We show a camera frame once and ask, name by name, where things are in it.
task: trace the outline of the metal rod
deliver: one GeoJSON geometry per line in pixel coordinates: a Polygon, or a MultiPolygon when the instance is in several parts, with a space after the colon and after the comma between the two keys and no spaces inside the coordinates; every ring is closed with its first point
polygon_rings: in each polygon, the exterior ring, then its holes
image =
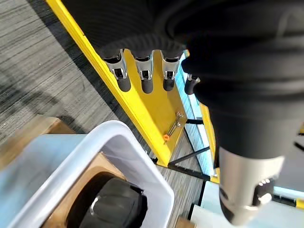
{"type": "Polygon", "coordinates": [[[188,119],[186,121],[186,124],[202,124],[204,125],[204,122],[202,120],[193,120],[193,119],[188,119]]]}
{"type": "Polygon", "coordinates": [[[202,179],[204,181],[210,181],[210,176],[208,176],[206,174],[203,174],[201,172],[197,172],[197,171],[194,171],[194,170],[191,170],[191,169],[187,169],[187,168],[178,166],[178,165],[168,164],[168,169],[171,169],[171,170],[174,170],[174,171],[177,171],[177,172],[181,172],[181,173],[190,175],[192,177],[202,179]]]}
{"type": "Polygon", "coordinates": [[[185,155],[185,156],[183,156],[183,157],[181,157],[181,158],[178,158],[178,159],[176,159],[176,160],[174,160],[174,161],[171,161],[169,164],[174,165],[174,164],[179,163],[179,162],[181,162],[181,161],[183,161],[183,160],[186,160],[186,159],[191,158],[191,157],[193,157],[193,156],[196,156],[196,155],[198,155],[198,154],[200,154],[200,153],[203,153],[203,152],[205,152],[205,151],[207,151],[207,150],[210,150],[210,147],[209,147],[209,146],[206,147],[206,148],[203,148],[203,149],[201,149],[201,150],[195,151],[195,152],[193,152],[193,153],[187,154],[187,155],[185,155]]]}
{"type": "MultiPolygon", "coordinates": [[[[188,141],[189,141],[189,144],[190,144],[190,146],[191,146],[191,149],[192,149],[192,151],[194,152],[193,145],[192,145],[192,143],[191,143],[191,141],[190,141],[189,135],[188,135],[187,130],[186,130],[186,128],[185,128],[185,127],[184,127],[184,132],[185,132],[186,137],[187,137],[187,139],[188,139],[188,141]]],[[[202,166],[200,165],[200,162],[199,162],[198,157],[197,157],[197,156],[195,156],[195,158],[196,158],[196,161],[198,162],[198,165],[199,165],[199,169],[200,169],[200,171],[203,173],[203,168],[202,168],[202,166]]]]}

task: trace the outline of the black metal bar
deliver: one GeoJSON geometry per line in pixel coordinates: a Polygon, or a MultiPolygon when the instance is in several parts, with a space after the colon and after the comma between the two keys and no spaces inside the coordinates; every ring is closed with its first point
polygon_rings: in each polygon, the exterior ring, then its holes
{"type": "MultiPolygon", "coordinates": [[[[188,139],[188,141],[189,141],[189,144],[190,144],[190,146],[191,146],[191,148],[192,148],[192,151],[194,152],[194,147],[193,147],[193,145],[192,145],[192,143],[191,143],[191,141],[190,141],[190,138],[189,138],[188,132],[187,132],[187,130],[186,130],[186,128],[185,128],[185,127],[184,127],[184,132],[185,132],[186,137],[187,137],[187,139],[188,139]]],[[[200,163],[199,163],[199,159],[198,159],[198,157],[197,157],[197,156],[195,156],[195,158],[196,158],[196,161],[198,162],[198,165],[199,165],[199,169],[200,169],[200,171],[203,173],[203,169],[202,169],[202,167],[201,167],[201,165],[200,165],[200,163]]]]}
{"type": "Polygon", "coordinates": [[[186,121],[186,124],[204,124],[204,122],[202,120],[194,120],[194,119],[188,119],[186,121]]]}
{"type": "Polygon", "coordinates": [[[191,217],[192,217],[194,205],[195,205],[195,203],[192,203],[191,206],[190,206],[189,214],[188,214],[188,217],[187,217],[187,219],[188,219],[189,221],[191,221],[191,217]]]}
{"type": "Polygon", "coordinates": [[[201,191],[199,194],[199,202],[198,205],[201,206],[201,202],[203,201],[203,195],[204,195],[204,191],[205,191],[205,186],[206,186],[206,182],[204,181],[202,186],[201,186],[201,191]]]}
{"type": "Polygon", "coordinates": [[[301,151],[303,151],[304,152],[304,146],[302,146],[302,145],[300,145],[300,144],[298,144],[297,142],[295,142],[295,144],[294,144],[298,149],[300,149],[301,151]]]}
{"type": "Polygon", "coordinates": [[[158,162],[158,158],[151,158],[152,162],[156,165],[156,163],[158,162]]]}
{"type": "Polygon", "coordinates": [[[187,155],[185,155],[185,156],[183,156],[181,158],[178,158],[178,159],[176,159],[174,161],[171,161],[169,164],[174,165],[174,164],[179,163],[179,162],[181,162],[183,160],[186,160],[186,159],[191,158],[193,156],[196,156],[196,155],[198,155],[200,153],[203,153],[203,152],[205,152],[205,151],[207,151],[209,149],[210,149],[210,147],[203,148],[201,150],[195,151],[195,152],[187,154],[187,155]]]}
{"type": "Polygon", "coordinates": [[[168,169],[171,169],[171,170],[174,170],[174,171],[177,171],[177,172],[181,172],[181,173],[190,175],[192,177],[202,179],[204,181],[210,181],[210,176],[208,176],[206,174],[203,174],[201,172],[197,172],[197,171],[194,171],[194,170],[191,170],[191,169],[187,169],[187,168],[178,166],[178,165],[172,165],[172,164],[169,163],[168,164],[168,169]]]}

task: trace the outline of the wooden board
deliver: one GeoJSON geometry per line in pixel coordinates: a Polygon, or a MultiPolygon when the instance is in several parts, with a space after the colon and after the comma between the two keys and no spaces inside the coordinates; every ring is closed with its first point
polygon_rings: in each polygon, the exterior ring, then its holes
{"type": "Polygon", "coordinates": [[[36,115],[0,146],[0,170],[12,162],[23,149],[42,134],[74,134],[60,119],[36,115]]]}
{"type": "Polygon", "coordinates": [[[179,217],[176,222],[175,228],[195,228],[196,225],[189,220],[179,217]]]}

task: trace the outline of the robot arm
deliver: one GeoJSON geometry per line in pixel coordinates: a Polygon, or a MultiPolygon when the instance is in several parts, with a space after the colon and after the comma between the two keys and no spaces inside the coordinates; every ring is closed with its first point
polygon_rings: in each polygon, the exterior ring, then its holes
{"type": "Polygon", "coordinates": [[[166,90],[180,58],[172,53],[189,50],[182,67],[195,96],[209,108],[223,213],[235,225],[253,218],[271,200],[303,122],[304,2],[62,1],[117,80],[127,79],[121,52],[103,56],[105,50],[131,50],[144,82],[151,80],[151,51],[161,50],[166,90]],[[148,55],[138,54],[146,50],[148,55]]]}

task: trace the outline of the black object in bin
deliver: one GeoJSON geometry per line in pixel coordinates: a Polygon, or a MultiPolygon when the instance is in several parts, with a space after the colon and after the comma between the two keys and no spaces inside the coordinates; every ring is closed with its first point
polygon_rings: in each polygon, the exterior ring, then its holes
{"type": "Polygon", "coordinates": [[[97,193],[92,185],[99,185],[96,177],[84,187],[68,215],[68,228],[141,227],[148,209],[143,190],[117,177],[108,175],[105,178],[107,180],[102,181],[97,193]]]}

